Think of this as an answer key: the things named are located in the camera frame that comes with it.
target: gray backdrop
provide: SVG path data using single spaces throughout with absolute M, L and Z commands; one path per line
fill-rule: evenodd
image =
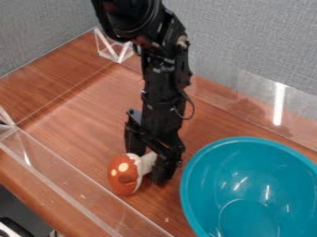
M 191 36 L 195 73 L 235 87 L 241 71 L 317 94 L 317 2 L 166 0 Z M 96 24 L 90 0 L 1 0 L 0 75 Z

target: blue bowl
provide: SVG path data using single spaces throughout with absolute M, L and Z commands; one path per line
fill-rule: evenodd
M 317 168 L 280 143 L 237 137 L 207 145 L 186 167 L 181 202 L 198 236 L 317 236 Z

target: wooden table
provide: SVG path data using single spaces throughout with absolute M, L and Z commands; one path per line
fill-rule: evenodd
M 272 139 L 317 161 L 313 120 L 285 111 L 274 126 L 267 104 L 198 76 L 191 82 L 185 166 L 231 136 Z M 142 84 L 139 59 L 116 65 L 99 57 L 91 33 L 0 81 L 0 105 L 17 123 L 0 134 L 0 179 L 66 236 L 194 236 L 179 204 L 185 166 L 163 187 L 144 180 L 130 197 L 110 192 L 108 161 L 124 152 L 126 110 L 142 107 Z

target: bowl rim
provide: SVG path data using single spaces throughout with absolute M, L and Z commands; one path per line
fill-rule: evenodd
M 193 155 L 193 157 L 185 167 L 185 171 L 183 171 L 182 177 L 181 177 L 181 185 L 179 185 L 179 189 L 181 189 L 179 195 L 181 195 L 181 204 L 182 204 L 183 213 L 185 213 L 186 219 L 191 225 L 191 229 L 194 230 L 195 234 L 199 237 L 207 237 L 210 235 L 205 232 L 199 222 L 197 221 L 193 210 L 191 210 L 191 205 L 189 205 L 190 201 L 189 201 L 189 196 L 187 196 L 187 185 L 189 185 L 189 181 L 190 181 L 190 176 L 191 176 L 193 169 L 194 169 L 202 155 L 205 153 L 207 153 L 211 149 L 215 149 L 219 146 L 223 146 L 229 143 L 259 143 L 259 144 L 266 144 L 272 147 L 276 147 L 277 149 L 282 150 L 284 152 L 286 152 L 292 156 L 294 156 L 297 158 L 297 160 L 300 160 L 304 163 L 304 165 L 308 166 L 308 168 L 312 170 L 312 172 L 317 176 L 316 164 L 293 148 L 290 148 L 285 144 L 278 143 L 276 141 L 272 141 L 272 140 L 267 140 L 267 139 L 263 139 L 259 137 L 238 136 L 238 137 L 229 137 L 229 138 L 221 139 L 221 140 L 207 144 Z

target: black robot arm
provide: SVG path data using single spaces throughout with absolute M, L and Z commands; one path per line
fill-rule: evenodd
M 173 178 L 185 144 L 178 131 L 185 119 L 183 89 L 190 85 L 186 29 L 160 0 L 92 0 L 96 16 L 110 38 L 131 41 L 142 57 L 142 112 L 128 109 L 126 151 L 139 156 L 148 147 L 158 154 L 152 181 Z

